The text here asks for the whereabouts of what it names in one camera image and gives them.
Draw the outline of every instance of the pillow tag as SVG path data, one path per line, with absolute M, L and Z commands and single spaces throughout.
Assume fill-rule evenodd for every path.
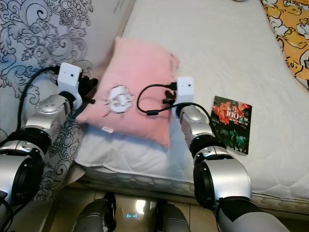
M 102 128 L 101 128 L 101 131 L 105 131 L 105 132 L 110 133 L 110 134 L 114 132 L 113 129 L 110 129 L 110 128 L 108 128 L 108 127 L 102 127 Z

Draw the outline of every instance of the pink pillow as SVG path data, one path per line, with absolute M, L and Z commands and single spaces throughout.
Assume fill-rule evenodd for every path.
M 154 140 L 169 148 L 170 111 L 147 116 L 137 109 L 136 101 L 146 86 L 175 81 L 178 58 L 155 44 L 119 37 L 115 42 L 113 58 L 93 97 L 96 102 L 89 104 L 77 120 L 109 133 Z M 144 110 L 163 108 L 166 90 L 163 87 L 146 90 L 140 107 Z

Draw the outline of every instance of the white mattress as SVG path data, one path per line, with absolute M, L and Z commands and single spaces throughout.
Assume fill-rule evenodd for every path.
M 260 1 L 137 0 L 124 37 L 155 42 L 180 60 L 177 76 L 195 79 L 195 102 L 215 95 L 253 106 L 244 164 L 255 193 L 309 200 L 309 92 L 285 65 Z M 89 127 L 76 162 L 193 182 L 193 161 L 177 121 L 171 149 Z

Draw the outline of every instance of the yellow patterned fabric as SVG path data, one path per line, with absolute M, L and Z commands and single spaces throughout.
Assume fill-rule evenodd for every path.
M 309 0 L 261 2 L 288 67 L 295 77 L 309 80 Z

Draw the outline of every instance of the book cover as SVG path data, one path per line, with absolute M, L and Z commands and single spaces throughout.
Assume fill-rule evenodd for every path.
M 251 113 L 249 104 L 215 96 L 211 123 L 227 149 L 248 155 Z

